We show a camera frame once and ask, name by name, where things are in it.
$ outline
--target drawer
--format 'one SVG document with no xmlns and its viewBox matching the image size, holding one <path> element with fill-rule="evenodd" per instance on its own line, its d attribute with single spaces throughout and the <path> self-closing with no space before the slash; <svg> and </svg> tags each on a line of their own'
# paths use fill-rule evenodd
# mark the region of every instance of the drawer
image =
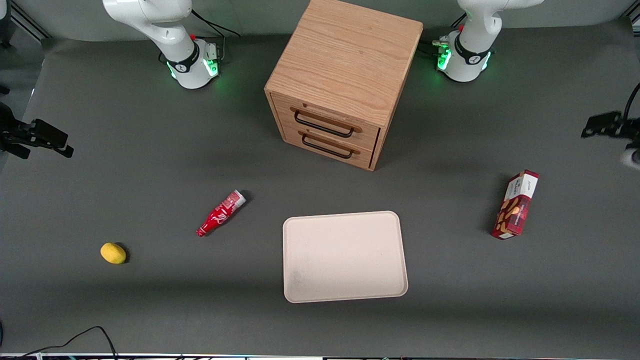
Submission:
<svg viewBox="0 0 640 360">
<path fill-rule="evenodd" d="M 357 146 L 348 146 L 325 137 L 324 134 L 302 127 L 283 126 L 285 141 L 303 149 L 313 151 L 344 163 L 369 169 L 372 151 Z"/>
<path fill-rule="evenodd" d="M 379 130 L 376 126 L 331 114 L 297 99 L 278 94 L 271 96 L 282 127 L 313 130 L 334 142 L 364 149 L 373 150 L 376 145 Z"/>
</svg>

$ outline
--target green led light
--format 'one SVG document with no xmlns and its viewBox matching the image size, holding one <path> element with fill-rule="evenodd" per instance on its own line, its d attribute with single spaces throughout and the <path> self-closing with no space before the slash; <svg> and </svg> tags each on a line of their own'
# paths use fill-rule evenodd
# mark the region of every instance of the green led light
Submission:
<svg viewBox="0 0 640 360">
<path fill-rule="evenodd" d="M 173 72 L 171 65 L 169 65 L 169 62 L 166 63 L 166 66 L 169 68 L 169 71 L 171 71 L 171 77 L 175 79 L 175 73 Z"/>
<path fill-rule="evenodd" d="M 438 68 L 444 71 L 444 69 L 446 69 L 447 65 L 449 64 L 449 59 L 451 59 L 451 50 L 447 49 L 438 58 Z"/>
<path fill-rule="evenodd" d="M 486 55 L 486 59 L 484 59 L 484 65 L 482 65 L 482 69 L 486 69 L 486 65 L 489 62 L 489 58 L 491 57 L 491 51 Z"/>
<path fill-rule="evenodd" d="M 202 59 L 202 62 L 204 63 L 204 66 L 207 67 L 207 71 L 209 72 L 209 75 L 211 75 L 212 78 L 214 76 L 218 75 L 218 62 L 217 61 Z"/>
</svg>

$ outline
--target black cable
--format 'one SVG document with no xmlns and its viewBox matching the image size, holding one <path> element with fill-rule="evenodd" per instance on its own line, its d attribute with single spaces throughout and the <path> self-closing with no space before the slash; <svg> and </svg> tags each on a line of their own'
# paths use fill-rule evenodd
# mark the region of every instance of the black cable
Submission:
<svg viewBox="0 0 640 360">
<path fill-rule="evenodd" d="M 416 49 L 416 50 L 418 50 L 418 51 L 420 51 L 420 52 L 421 52 L 421 53 L 423 53 L 423 54 L 430 55 L 430 56 L 431 56 L 431 55 L 433 55 L 433 53 L 429 53 L 429 52 L 427 52 L 427 51 L 425 51 L 425 50 L 422 50 L 420 47 L 416 47 L 415 49 Z"/>
<path fill-rule="evenodd" d="M 631 96 L 629 97 L 629 100 L 627 100 L 627 105 L 625 106 L 625 113 L 622 115 L 622 121 L 624 121 L 624 122 L 627 121 L 627 119 L 629 117 L 629 110 L 631 110 L 631 104 L 633 104 L 634 99 L 636 98 L 636 94 L 638 93 L 639 90 L 640 90 L 640 83 L 638 83 L 638 85 L 636 85 L 636 88 L 631 93 Z"/>
<path fill-rule="evenodd" d="M 451 27 L 452 27 L 452 28 L 455 28 L 456 26 L 460 25 L 460 22 L 461 22 L 462 20 L 464 20 L 464 19 L 465 19 L 465 17 L 467 17 L 467 13 L 466 13 L 466 12 L 465 12 L 464 14 L 462 14 L 462 16 L 461 16 L 461 17 L 458 17 L 458 19 L 456 19 L 456 20 L 451 24 Z"/>
<path fill-rule="evenodd" d="M 237 34 L 238 36 L 240 36 L 240 34 L 236 33 L 235 31 L 229 30 L 227 28 L 223 28 L 222 26 L 217 25 L 217 24 L 215 24 L 215 23 L 203 18 L 202 16 L 200 16 L 198 13 L 196 13 L 193 10 L 191 12 L 193 12 L 193 15 L 195 15 L 198 19 L 204 21 L 205 24 L 209 25 L 210 28 L 212 28 L 218 34 L 220 34 L 220 36 L 222 37 L 222 55 L 219 56 L 218 58 L 220 59 L 220 61 L 224 60 L 225 59 L 225 53 L 227 52 L 227 37 L 225 36 L 225 34 L 220 32 L 220 30 L 218 30 L 218 28 L 216 28 L 216 26 L 219 26 L 222 29 L 226 29 L 227 31 L 231 31 L 231 32 Z"/>
<path fill-rule="evenodd" d="M 231 30 L 231 29 L 227 29 L 227 28 L 225 28 L 224 26 L 220 26 L 220 25 L 216 24 L 215 22 L 211 22 L 211 21 L 209 21 L 209 20 L 207 20 L 207 19 L 203 18 L 202 16 L 200 16 L 200 14 L 199 14 L 199 13 L 196 13 L 196 11 L 195 11 L 195 10 L 192 10 L 192 11 L 191 11 L 191 13 L 192 13 L 193 15 L 195 15 L 195 17 L 197 17 L 198 19 L 200 19 L 200 20 L 202 20 L 202 21 L 206 22 L 206 23 L 207 23 L 207 24 L 209 24 L 209 25 L 217 26 L 218 28 L 221 28 L 222 30 L 227 30 L 227 31 L 228 31 L 228 32 L 230 32 L 230 33 L 234 33 L 234 34 L 236 34 L 238 37 L 242 37 L 242 35 L 240 35 L 239 33 L 236 33 L 235 31 L 233 31 L 233 30 Z"/>
<path fill-rule="evenodd" d="M 86 334 L 87 332 L 93 330 L 93 329 L 100 329 L 100 331 L 102 331 L 102 333 L 104 334 L 104 337 L 107 338 L 107 341 L 109 342 L 109 348 L 111 348 L 111 353 L 113 354 L 113 359 L 114 360 L 118 360 L 118 356 L 116 355 L 116 348 L 113 346 L 113 342 L 111 342 L 111 338 L 109 337 L 109 335 L 107 335 L 107 332 L 104 330 L 104 328 L 102 326 L 94 326 L 94 327 L 90 327 L 89 329 L 76 334 L 73 338 L 70 338 L 66 343 L 64 343 L 63 345 L 53 345 L 50 347 L 44 347 L 44 348 L 39 348 L 38 350 L 34 350 L 34 351 L 30 351 L 26 354 L 24 354 L 22 357 L 26 357 L 29 356 L 31 354 L 35 354 L 38 352 L 43 352 L 45 350 L 49 350 L 52 348 L 63 348 L 66 347 L 67 345 L 69 345 L 71 343 L 71 341 L 74 341 L 78 336 Z"/>
</svg>

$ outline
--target wooden drawer cabinet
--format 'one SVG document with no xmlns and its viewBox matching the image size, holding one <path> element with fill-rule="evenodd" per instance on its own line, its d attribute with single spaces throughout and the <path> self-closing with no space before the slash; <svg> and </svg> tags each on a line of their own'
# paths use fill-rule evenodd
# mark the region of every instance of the wooden drawer cabinet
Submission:
<svg viewBox="0 0 640 360">
<path fill-rule="evenodd" d="M 374 170 L 422 24 L 311 0 L 264 90 L 285 142 Z"/>
</svg>

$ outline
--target black clamp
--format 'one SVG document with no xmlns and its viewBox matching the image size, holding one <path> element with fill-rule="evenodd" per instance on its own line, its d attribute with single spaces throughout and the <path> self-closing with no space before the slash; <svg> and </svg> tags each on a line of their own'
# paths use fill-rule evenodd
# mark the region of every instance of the black clamp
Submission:
<svg viewBox="0 0 640 360">
<path fill-rule="evenodd" d="M 611 111 L 589 118 L 581 138 L 605 135 L 610 138 L 629 139 L 627 149 L 640 149 L 640 119 L 624 119 L 620 111 Z"/>
<path fill-rule="evenodd" d="M 453 47 L 455 48 L 456 52 L 465 59 L 467 65 L 475 65 L 479 63 L 491 51 L 491 49 L 489 49 L 481 53 L 474 53 L 473 51 L 465 49 L 460 43 L 460 34 L 456 36 L 456 39 L 453 42 Z"/>
<path fill-rule="evenodd" d="M 167 59 L 166 62 L 169 63 L 169 65 L 173 67 L 177 72 L 185 73 L 191 70 L 191 66 L 193 66 L 193 64 L 195 64 L 196 61 L 198 61 L 199 57 L 200 57 L 200 46 L 198 46 L 198 44 L 196 43 L 193 43 L 193 52 L 191 53 L 191 56 L 189 56 L 188 58 L 182 61 L 171 61 Z"/>
<path fill-rule="evenodd" d="M 19 158 L 29 158 L 31 150 L 23 145 L 51 149 L 66 158 L 74 153 L 67 145 L 68 135 L 43 120 L 35 119 L 30 124 L 17 120 L 11 109 L 0 102 L 0 151 Z"/>
</svg>

